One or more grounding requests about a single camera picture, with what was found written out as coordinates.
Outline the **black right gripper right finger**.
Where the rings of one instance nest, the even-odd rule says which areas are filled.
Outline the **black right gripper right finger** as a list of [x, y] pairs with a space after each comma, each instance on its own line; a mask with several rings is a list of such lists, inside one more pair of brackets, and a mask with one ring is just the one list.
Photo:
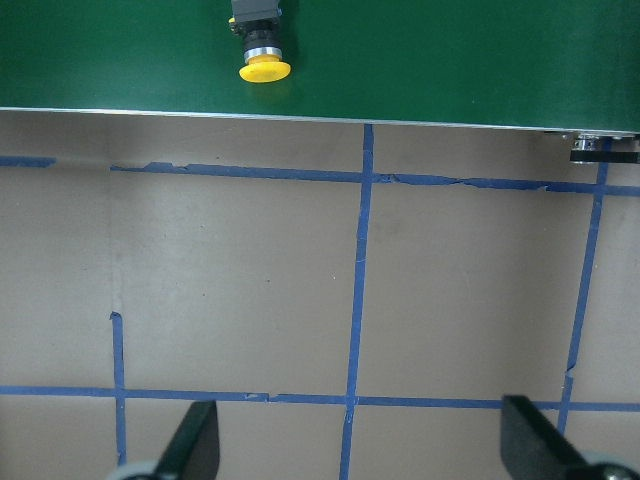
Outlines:
[[511, 479], [594, 479], [591, 465], [523, 395], [505, 395], [500, 458]]

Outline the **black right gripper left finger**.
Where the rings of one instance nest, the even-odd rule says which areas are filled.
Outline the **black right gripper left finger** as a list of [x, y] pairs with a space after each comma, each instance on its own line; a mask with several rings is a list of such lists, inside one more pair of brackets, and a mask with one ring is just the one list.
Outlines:
[[193, 402], [161, 455], [155, 467], [155, 477], [214, 480], [219, 466], [216, 402]]

